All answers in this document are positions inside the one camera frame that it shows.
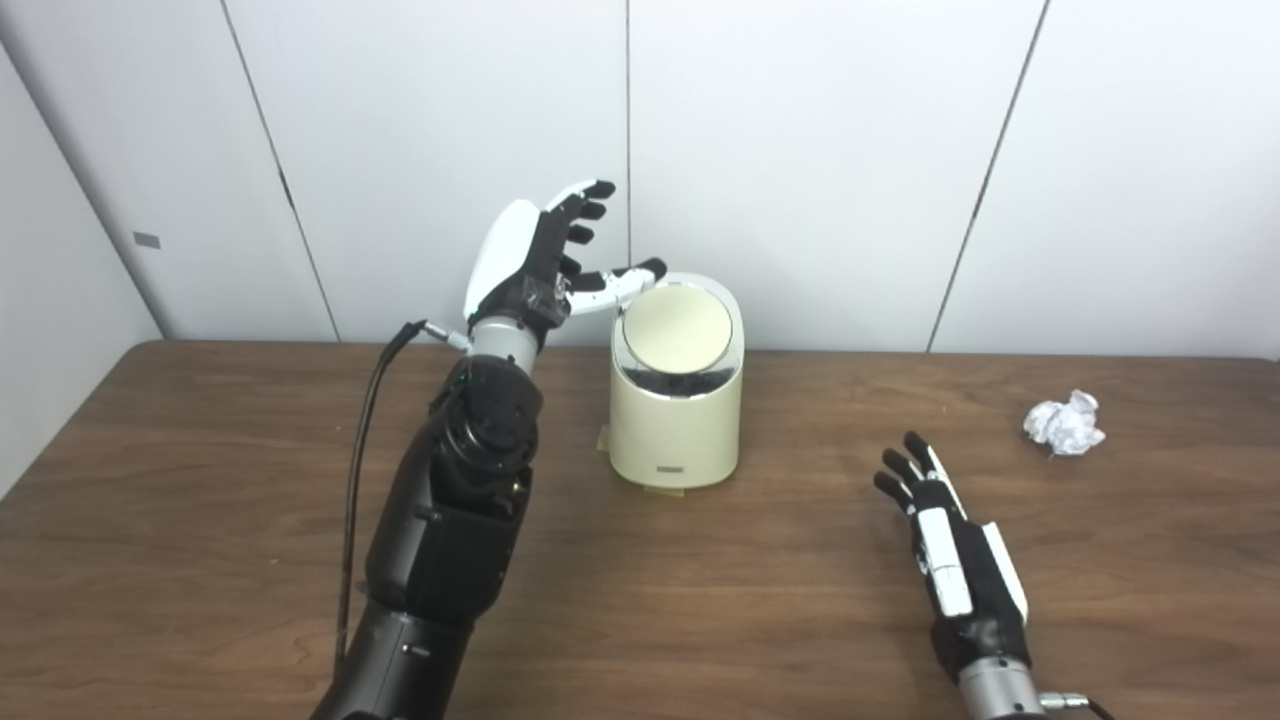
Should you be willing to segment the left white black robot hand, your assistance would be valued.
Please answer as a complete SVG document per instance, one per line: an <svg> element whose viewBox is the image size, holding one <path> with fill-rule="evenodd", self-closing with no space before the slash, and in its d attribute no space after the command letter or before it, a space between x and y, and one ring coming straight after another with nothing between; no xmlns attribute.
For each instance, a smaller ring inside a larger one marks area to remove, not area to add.
<svg viewBox="0 0 1280 720"><path fill-rule="evenodd" d="M541 348L547 334L573 316L618 311L663 281L659 258L589 272L570 245L590 243L589 222L600 220L614 183L588 179L571 184L547 205L513 201L490 225L471 272L463 301L467 337L477 346L485 325L508 325Z"/></svg>

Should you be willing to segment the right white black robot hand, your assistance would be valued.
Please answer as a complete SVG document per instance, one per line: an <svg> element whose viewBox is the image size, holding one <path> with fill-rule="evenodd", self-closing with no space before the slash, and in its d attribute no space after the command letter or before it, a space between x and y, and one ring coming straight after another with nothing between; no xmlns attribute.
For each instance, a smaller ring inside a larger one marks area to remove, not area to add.
<svg viewBox="0 0 1280 720"><path fill-rule="evenodd" d="M998 527L973 521L932 443L914 430L886 448L873 484L905 516L934 619L931 644L957 682L974 662L1032 667L1027 597Z"/></svg>

